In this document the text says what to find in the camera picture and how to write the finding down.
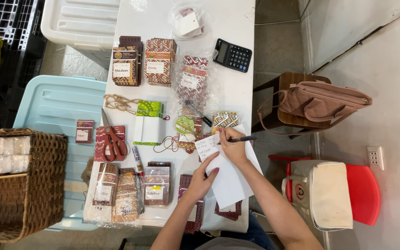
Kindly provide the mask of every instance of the wicker basket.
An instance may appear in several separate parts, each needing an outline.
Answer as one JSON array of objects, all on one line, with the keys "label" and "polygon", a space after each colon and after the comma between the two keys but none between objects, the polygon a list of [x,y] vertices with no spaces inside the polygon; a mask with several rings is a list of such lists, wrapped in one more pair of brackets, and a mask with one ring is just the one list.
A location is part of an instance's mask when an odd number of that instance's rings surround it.
[{"label": "wicker basket", "polygon": [[16,242],[63,218],[67,137],[29,128],[0,136],[31,136],[27,175],[0,179],[0,243]]}]

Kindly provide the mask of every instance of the gray floor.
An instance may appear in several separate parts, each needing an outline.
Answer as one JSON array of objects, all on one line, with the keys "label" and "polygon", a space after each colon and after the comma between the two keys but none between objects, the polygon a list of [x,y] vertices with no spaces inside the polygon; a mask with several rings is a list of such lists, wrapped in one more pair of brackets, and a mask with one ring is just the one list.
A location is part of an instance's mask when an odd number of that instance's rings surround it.
[{"label": "gray floor", "polygon": [[[296,20],[299,18],[295,0],[257,1],[256,23]],[[254,87],[257,87],[286,71],[303,72],[303,48],[300,24],[262,25],[255,29],[254,48]],[[41,74],[60,76],[95,77],[107,80],[108,72],[93,63],[74,49],[51,42],[47,43],[46,53],[41,66]],[[273,89],[266,89],[254,95],[253,123],[258,116],[255,110],[260,103],[272,95]],[[291,128],[278,128],[277,131],[291,131]],[[304,156],[310,154],[309,136],[300,136],[290,140],[288,137],[275,136],[267,132],[257,132],[254,149],[265,177],[280,190],[285,176],[285,162],[268,159],[270,154]],[[263,212],[255,197],[250,207]],[[28,236],[17,243],[2,244],[2,249],[43,249],[43,250],[91,250],[118,249],[121,240],[128,238],[125,249],[149,249],[159,232],[159,228],[144,227],[142,230],[105,229],[94,231],[62,232],[43,230]]]}]

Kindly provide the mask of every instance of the white wall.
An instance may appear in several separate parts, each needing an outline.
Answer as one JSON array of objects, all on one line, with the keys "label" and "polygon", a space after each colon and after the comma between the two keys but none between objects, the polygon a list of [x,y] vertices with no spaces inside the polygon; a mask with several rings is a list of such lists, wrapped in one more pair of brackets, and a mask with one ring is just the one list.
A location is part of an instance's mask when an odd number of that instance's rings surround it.
[{"label": "white wall", "polygon": [[377,223],[331,233],[332,249],[400,250],[400,18],[316,74],[373,98],[323,133],[322,159],[367,165],[367,145],[382,146],[385,156],[385,171],[372,169],[382,195]]},{"label": "white wall", "polygon": [[[302,13],[308,0],[300,0]],[[311,0],[302,22],[306,72],[400,16],[400,0]]]}]

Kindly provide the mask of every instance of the hand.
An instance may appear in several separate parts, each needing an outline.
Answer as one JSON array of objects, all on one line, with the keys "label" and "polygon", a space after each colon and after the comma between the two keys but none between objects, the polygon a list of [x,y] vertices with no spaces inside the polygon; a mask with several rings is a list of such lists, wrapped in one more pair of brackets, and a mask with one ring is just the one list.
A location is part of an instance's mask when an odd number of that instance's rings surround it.
[{"label": "hand", "polygon": [[219,155],[219,152],[211,155],[210,157],[206,158],[202,165],[199,168],[194,170],[194,174],[192,175],[191,184],[186,190],[186,193],[183,197],[188,196],[193,199],[193,201],[197,202],[198,200],[202,199],[206,193],[211,188],[214,179],[216,178],[217,174],[219,173],[219,168],[215,168],[209,174],[208,178],[205,177],[206,175],[206,167],[209,163]]},{"label": "hand", "polygon": [[241,163],[248,162],[245,152],[245,142],[228,142],[229,139],[237,139],[246,135],[230,127],[219,128],[220,143],[226,157],[238,167]]}]

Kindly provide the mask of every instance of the white plastic lid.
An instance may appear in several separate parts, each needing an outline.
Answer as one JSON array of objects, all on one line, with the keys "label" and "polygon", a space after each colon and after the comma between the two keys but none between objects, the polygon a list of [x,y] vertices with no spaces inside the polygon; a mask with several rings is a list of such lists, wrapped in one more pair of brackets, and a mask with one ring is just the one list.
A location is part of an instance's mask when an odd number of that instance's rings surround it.
[{"label": "white plastic lid", "polygon": [[75,49],[112,50],[120,0],[46,0],[41,31]]}]

